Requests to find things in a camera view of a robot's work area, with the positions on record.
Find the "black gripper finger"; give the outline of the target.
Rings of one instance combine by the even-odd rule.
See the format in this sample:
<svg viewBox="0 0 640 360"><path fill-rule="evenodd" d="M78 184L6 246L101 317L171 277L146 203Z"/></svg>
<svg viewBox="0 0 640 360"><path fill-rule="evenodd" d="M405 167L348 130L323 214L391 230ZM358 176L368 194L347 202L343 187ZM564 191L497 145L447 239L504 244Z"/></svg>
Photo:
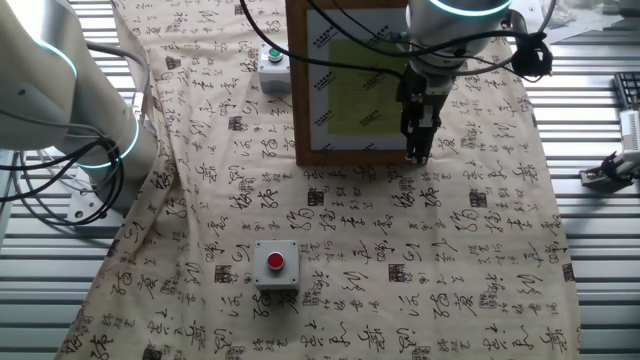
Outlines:
<svg viewBox="0 0 640 360"><path fill-rule="evenodd" d="M415 129L419 122L410 112L403 112L401 116L401 132L406 138L406 159L413 164L418 162L415 150Z"/></svg>
<svg viewBox="0 0 640 360"><path fill-rule="evenodd" d="M417 161L426 164L431 149L431 128L419 127L417 132Z"/></svg>

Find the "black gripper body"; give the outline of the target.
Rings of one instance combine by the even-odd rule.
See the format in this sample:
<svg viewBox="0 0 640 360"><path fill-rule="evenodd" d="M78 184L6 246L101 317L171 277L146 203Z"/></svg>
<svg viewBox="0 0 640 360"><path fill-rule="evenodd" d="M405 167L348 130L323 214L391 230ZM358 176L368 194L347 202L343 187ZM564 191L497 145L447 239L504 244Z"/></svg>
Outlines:
<svg viewBox="0 0 640 360"><path fill-rule="evenodd" d="M452 85L452 77L423 76L407 64L397 88L397 101L402 105L401 127L440 127L440 112Z"/></svg>

